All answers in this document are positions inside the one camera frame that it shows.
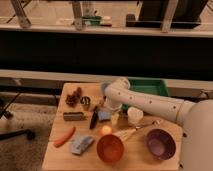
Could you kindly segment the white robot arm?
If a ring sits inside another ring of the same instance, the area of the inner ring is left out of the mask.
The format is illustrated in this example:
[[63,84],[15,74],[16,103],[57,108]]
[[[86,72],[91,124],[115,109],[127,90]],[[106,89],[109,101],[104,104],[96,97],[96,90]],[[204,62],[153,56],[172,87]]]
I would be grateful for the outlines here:
[[213,100],[197,103],[130,90],[130,81],[120,77],[103,88],[106,107],[112,111],[123,104],[136,107],[181,126],[179,171],[213,171]]

